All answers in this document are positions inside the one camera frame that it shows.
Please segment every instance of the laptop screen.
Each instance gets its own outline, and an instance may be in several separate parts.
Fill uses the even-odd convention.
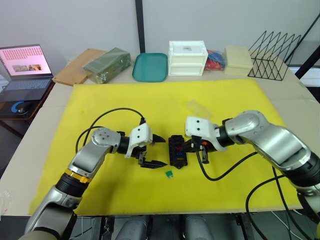
[[[0,59],[11,76],[51,74],[40,45],[0,48]]]

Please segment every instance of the table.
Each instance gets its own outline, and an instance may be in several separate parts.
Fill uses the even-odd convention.
[[[132,70],[133,67],[129,67],[112,79],[110,84],[140,84],[132,78]],[[205,71],[203,76],[168,76],[165,81],[214,81],[241,78],[243,77],[226,75],[222,71]],[[320,104],[307,88],[289,70],[283,81],[259,78],[256,81],[287,127],[320,156]],[[93,82],[87,80],[85,84],[93,84]],[[71,86],[55,84],[4,172],[0,180],[0,193],[8,191],[12,197],[7,215],[28,215],[29,205],[36,194],[52,138],[71,92]]]
[[[21,134],[20,132],[18,132],[17,130],[15,130],[14,128],[12,128],[11,126],[9,126],[8,124],[6,124],[3,120],[11,120],[11,121],[28,121],[28,120],[32,120],[36,116],[36,114],[39,111],[39,109],[42,107],[43,103],[46,101],[46,99],[47,99],[50,91],[54,87],[54,85],[55,85],[55,83],[51,82],[51,84],[49,85],[49,87],[47,88],[47,90],[45,91],[44,95],[42,96],[42,98],[40,100],[30,101],[31,102],[30,113],[27,113],[27,114],[24,114],[24,115],[18,115],[16,113],[12,113],[12,112],[11,112],[11,114],[0,113],[0,126],[4,127],[9,132],[11,132],[12,134],[16,135],[18,138],[22,139],[24,137],[24,135]],[[6,107],[7,104],[12,104],[12,103],[11,102],[9,102],[9,103],[1,102],[0,103],[0,110],[3,107]]]

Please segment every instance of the white wall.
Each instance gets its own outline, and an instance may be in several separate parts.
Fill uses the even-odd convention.
[[[87,48],[136,56],[138,42],[132,0],[0,1],[0,46],[40,44],[54,74]]]
[[[134,0],[1,0],[0,46],[41,44],[54,74],[87,48],[139,54]],[[208,49],[251,44],[264,31],[303,34],[319,0],[144,0],[147,52],[169,40],[205,40]],[[320,21],[297,50],[302,64],[320,42]],[[2,64],[0,74],[6,75]]]
[[[304,34],[320,12],[319,0],[144,0],[147,52],[168,53],[169,40],[204,40],[211,50],[251,47],[263,31]],[[320,23],[300,54],[320,42]],[[303,57],[295,56],[295,62]]]

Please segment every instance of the green box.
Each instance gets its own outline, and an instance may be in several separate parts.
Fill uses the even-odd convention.
[[[105,84],[130,65],[130,53],[115,47],[88,62],[83,69],[89,79],[98,84]]]

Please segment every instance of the black wire rack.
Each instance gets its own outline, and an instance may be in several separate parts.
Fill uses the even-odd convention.
[[[293,54],[289,56],[286,65],[283,61],[287,59],[288,53],[295,50],[301,35],[296,36],[288,33],[267,34],[264,31],[262,35],[249,48],[253,68],[249,72],[249,77],[270,79],[282,81],[287,73]]]

